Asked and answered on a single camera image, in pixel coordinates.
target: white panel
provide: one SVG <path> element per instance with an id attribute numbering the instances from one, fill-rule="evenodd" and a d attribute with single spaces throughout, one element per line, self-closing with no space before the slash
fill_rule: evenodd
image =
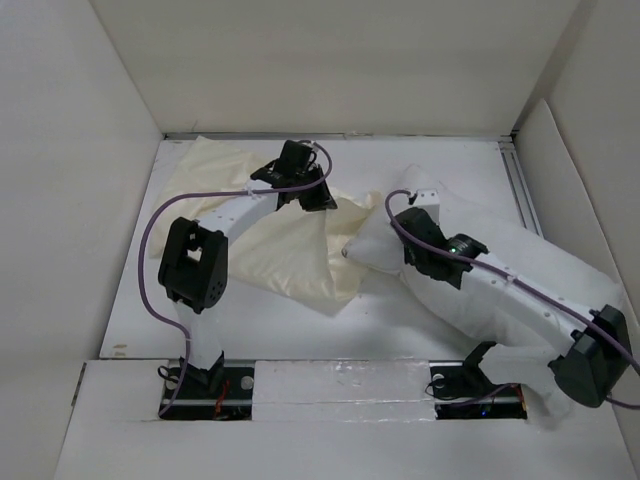
<path id="1" fill-rule="evenodd" d="M 166 422 L 159 363 L 89 364 L 56 480 L 635 478 L 606 405 L 555 425 L 531 402 L 528 421 Z"/>
<path id="2" fill-rule="evenodd" d="M 602 232 L 580 177 L 556 127 L 551 111 L 542 100 L 533 110 L 516 139 L 522 169 L 533 198 L 545 238 L 585 262 L 620 280 L 618 266 Z M 638 355 L 638 324 L 626 299 L 623 311 Z M 616 398 L 631 403 L 640 400 L 638 378 L 631 369 L 615 389 Z M 618 411 L 621 428 L 636 465 L 640 431 L 637 412 Z"/>
<path id="3" fill-rule="evenodd" d="M 129 256 L 111 313 L 102 357 L 177 358 L 184 339 L 144 309 L 136 262 L 151 208 L 191 142 L 164 141 L 149 181 Z M 247 140 L 235 145 L 276 158 L 282 140 Z M 328 183 L 355 197 L 388 192 L 412 163 L 455 193 L 519 221 L 509 179 L 496 142 L 438 138 L 356 138 L 321 141 L 334 159 Z M 148 293 L 164 315 L 176 310 L 157 282 L 159 259 L 145 262 Z M 220 343 L 228 358 L 459 359 L 473 342 L 425 309 L 396 278 L 370 272 L 360 293 L 334 314 L 312 310 L 290 298 L 230 280 L 214 309 Z"/>
<path id="4" fill-rule="evenodd" d="M 256 362 L 254 421 L 432 422 L 429 362 Z"/>
<path id="5" fill-rule="evenodd" d="M 640 309 L 639 26 L 637 0 L 598 1 L 548 97 L 636 312 Z M 571 218 L 564 220 L 567 230 L 579 229 Z M 576 242 L 583 240 L 576 235 Z M 640 403 L 638 379 L 620 388 L 618 397 Z M 640 472 L 640 416 L 619 412 L 619 418 Z"/>
<path id="6" fill-rule="evenodd" d="M 53 475 L 160 134 L 86 0 L 0 2 L 0 477 Z"/>
<path id="7" fill-rule="evenodd" d="M 163 131 L 508 134 L 578 0 L 92 0 Z"/>

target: black joint housing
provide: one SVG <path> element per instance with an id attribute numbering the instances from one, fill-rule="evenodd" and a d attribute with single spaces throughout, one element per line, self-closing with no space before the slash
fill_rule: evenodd
<path id="1" fill-rule="evenodd" d="M 631 342 L 624 314 L 610 305 L 593 311 L 593 323 L 602 328 L 631 353 Z M 602 405 L 611 389 L 629 366 L 622 355 L 598 333 L 587 328 L 572 335 L 575 343 L 565 356 L 549 363 L 556 384 L 581 405 Z"/>
<path id="2" fill-rule="evenodd" d="M 489 253 L 485 245 L 462 233 L 446 238 L 440 227 L 422 208 L 411 207 L 396 215 L 396 220 L 404 230 L 418 240 L 451 255 L 476 258 L 481 253 Z M 400 232 L 398 236 L 404 244 L 405 263 L 413 265 L 429 278 L 447 282 L 459 290 L 462 285 L 462 274 L 473 269 L 473 266 L 467 262 L 456 261 L 416 245 Z"/>
<path id="3" fill-rule="evenodd" d="M 158 281 L 172 301 L 182 301 L 199 314 L 218 303 L 227 287 L 228 250 L 229 240 L 222 232 L 177 218 L 169 230 Z"/>

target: white table surface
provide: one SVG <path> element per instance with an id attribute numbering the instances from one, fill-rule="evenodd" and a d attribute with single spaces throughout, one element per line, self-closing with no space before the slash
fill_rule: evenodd
<path id="1" fill-rule="evenodd" d="M 156 368 L 162 363 L 89 363 L 56 480 L 636 478 L 609 405 L 596 410 L 576 407 L 561 422 L 554 422 L 530 400 L 527 421 L 433 421 L 432 415 L 424 421 L 403 421 L 401 411 L 416 405 L 409 402 L 411 395 L 425 397 L 421 399 L 424 411 L 432 409 L 432 400 L 426 398 L 420 382 L 412 381 L 419 372 L 403 372 L 399 365 L 387 372 L 391 377 L 378 369 L 380 382 L 367 383 L 362 378 L 362 389 L 353 390 L 364 392 L 357 393 L 358 398 L 373 393 L 379 406 L 386 394 L 399 390 L 402 395 L 396 398 L 408 401 L 395 403 L 396 421 L 370 421 L 370 415 L 362 419 L 355 413 L 348 420 L 340 415 L 327 418 L 326 411 L 318 417 L 322 412 L 318 409 L 313 415 L 299 415 L 299 409 L 292 410 L 286 402 L 305 396 L 305 378 L 285 371 L 282 380 L 293 382 L 290 388 L 263 400 L 273 407 L 281 398 L 281 413 L 288 418 L 271 412 L 262 420 L 244 422 L 170 422 L 157 418 L 162 380 Z M 261 378 L 258 372 L 256 388 Z M 301 388 L 293 387 L 296 379 L 303 381 Z M 317 398 L 344 399 L 331 397 L 346 385 L 339 383 L 339 374 L 310 374 L 307 384 L 318 379 L 327 388 L 315 392 Z M 273 390 L 281 385 L 275 381 L 263 386 Z"/>
<path id="2" fill-rule="evenodd" d="M 177 358 L 183 354 L 180 332 L 144 310 L 136 280 L 137 250 L 151 208 L 192 141 L 161 143 L 118 288 L 101 358 Z M 231 141 L 276 158 L 282 140 Z M 411 163 L 420 165 L 452 191 L 520 223 L 498 144 L 446 138 L 325 139 L 334 159 L 328 182 L 352 195 L 388 192 Z M 152 304 L 177 318 L 157 282 L 159 260 L 146 261 Z M 221 344 L 228 358 L 387 359 L 417 357 L 459 359 L 473 343 L 430 314 L 400 282 L 370 272 L 358 296 L 335 316 L 231 279 L 216 305 Z"/>

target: white board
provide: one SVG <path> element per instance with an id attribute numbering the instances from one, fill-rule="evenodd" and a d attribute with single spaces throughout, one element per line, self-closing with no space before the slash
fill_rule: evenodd
<path id="1" fill-rule="evenodd" d="M 535 402 L 528 421 L 167 422 L 156 416 L 161 363 L 88 365 L 55 480 L 636 478 L 609 405 L 561 423 Z M 402 384 L 401 370 L 381 384 Z"/>
<path id="2" fill-rule="evenodd" d="M 509 134 L 578 0 L 91 0 L 165 132 Z"/>
<path id="3" fill-rule="evenodd" d="M 283 141 L 234 143 L 276 158 Z M 329 184 L 351 195 L 369 190 L 388 192 L 400 173 L 416 163 L 454 192 L 520 221 L 496 142 L 374 137 L 325 139 L 321 143 L 334 158 Z M 182 334 L 144 310 L 136 261 L 152 205 L 189 145 L 161 144 L 111 312 L 102 358 L 177 358 L 184 352 Z M 158 259 L 145 262 L 151 302 L 161 313 L 176 318 L 174 305 L 157 282 L 158 266 Z M 228 358 L 459 359 L 474 346 L 426 310 L 397 279 L 374 272 L 367 275 L 358 296 L 335 316 L 233 280 L 215 313 Z"/>

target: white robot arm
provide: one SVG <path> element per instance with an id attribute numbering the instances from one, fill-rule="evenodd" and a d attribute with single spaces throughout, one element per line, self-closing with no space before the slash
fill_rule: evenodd
<path id="1" fill-rule="evenodd" d="M 463 374 L 470 383 L 485 384 L 479 391 L 486 392 L 501 383 L 544 383 L 542 377 L 547 376 L 576 402 L 600 406 L 629 362 L 595 330 L 604 330 L 629 352 L 624 315 L 609 305 L 578 305 L 548 291 L 467 235 L 446 238 L 438 226 L 437 192 L 402 193 L 411 195 L 411 206 L 391 218 L 404 244 L 405 263 L 521 322 L 548 345 L 504 347 L 483 342 L 464 362 Z"/>

